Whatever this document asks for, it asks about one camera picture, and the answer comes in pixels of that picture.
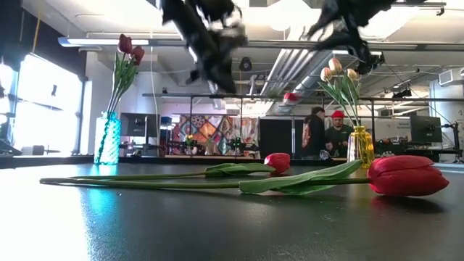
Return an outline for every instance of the teal textured vase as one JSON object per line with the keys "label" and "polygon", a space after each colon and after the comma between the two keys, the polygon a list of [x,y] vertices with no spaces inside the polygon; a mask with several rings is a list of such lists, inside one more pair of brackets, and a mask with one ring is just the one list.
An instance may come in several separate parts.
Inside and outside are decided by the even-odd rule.
{"label": "teal textured vase", "polygon": [[116,116],[116,112],[103,112],[102,116],[96,119],[96,165],[116,165],[119,162],[121,121]]}

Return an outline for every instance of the red beanie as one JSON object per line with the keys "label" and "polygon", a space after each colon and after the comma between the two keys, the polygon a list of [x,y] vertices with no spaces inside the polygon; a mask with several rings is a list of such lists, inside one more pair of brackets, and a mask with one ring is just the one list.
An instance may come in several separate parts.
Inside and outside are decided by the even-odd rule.
{"label": "red beanie", "polygon": [[345,117],[345,114],[344,114],[342,111],[335,111],[335,112],[333,112],[333,114],[332,114],[332,119],[333,119],[333,118],[336,118],[336,117],[338,117],[338,118],[344,118],[344,117]]}

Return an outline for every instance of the man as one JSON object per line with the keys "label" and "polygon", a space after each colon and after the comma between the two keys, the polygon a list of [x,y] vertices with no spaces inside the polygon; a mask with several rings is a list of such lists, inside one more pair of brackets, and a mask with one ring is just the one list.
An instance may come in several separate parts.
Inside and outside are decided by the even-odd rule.
{"label": "man", "polygon": [[326,148],[332,157],[346,158],[348,156],[348,138],[353,128],[343,124],[344,118],[342,111],[335,111],[332,114],[333,126],[326,130]]}
{"label": "man", "polygon": [[320,151],[326,149],[324,133],[324,117],[326,112],[321,107],[314,107],[311,115],[303,122],[302,158],[319,160]]}

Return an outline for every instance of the monitor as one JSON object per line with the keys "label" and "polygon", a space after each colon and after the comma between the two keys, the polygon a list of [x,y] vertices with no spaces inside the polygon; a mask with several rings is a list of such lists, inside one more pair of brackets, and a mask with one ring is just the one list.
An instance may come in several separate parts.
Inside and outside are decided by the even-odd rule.
{"label": "monitor", "polygon": [[144,113],[121,113],[121,136],[145,137],[145,122],[148,120],[148,137],[157,137],[158,130],[155,120],[158,119],[160,129],[160,116]]}
{"label": "monitor", "polygon": [[439,117],[411,116],[411,141],[418,144],[441,143],[442,122]]}

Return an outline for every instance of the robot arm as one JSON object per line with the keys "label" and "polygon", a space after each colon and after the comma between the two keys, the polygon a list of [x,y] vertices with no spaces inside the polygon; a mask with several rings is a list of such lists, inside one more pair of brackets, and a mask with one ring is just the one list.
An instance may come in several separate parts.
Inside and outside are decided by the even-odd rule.
{"label": "robot arm", "polygon": [[235,4],[231,0],[157,0],[155,7],[163,12],[163,24],[174,22],[194,58],[196,70],[187,83],[202,78],[228,93],[236,93],[230,53],[247,41],[243,26],[232,27],[239,32],[237,35],[224,36],[221,30],[206,28],[202,21],[203,16],[209,23],[221,21],[225,27],[225,19],[231,16]]}

